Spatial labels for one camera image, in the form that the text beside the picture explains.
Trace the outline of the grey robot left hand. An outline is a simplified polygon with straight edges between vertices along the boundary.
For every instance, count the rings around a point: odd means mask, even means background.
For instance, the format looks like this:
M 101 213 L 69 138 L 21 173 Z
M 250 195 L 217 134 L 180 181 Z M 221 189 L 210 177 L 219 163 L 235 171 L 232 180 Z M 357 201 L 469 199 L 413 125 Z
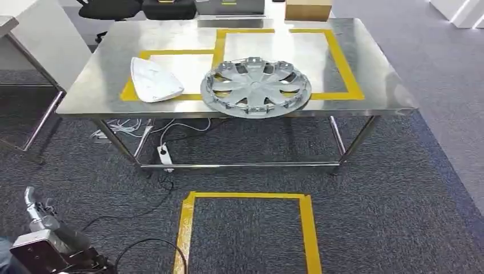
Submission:
M 70 253 L 87 250 L 91 247 L 90 239 L 83 233 L 71 229 L 60 217 L 52 198 L 41 198 L 35 194 L 35 188 L 28 186 L 24 192 L 27 213 L 31 218 L 31 232 L 51 230 L 66 246 Z

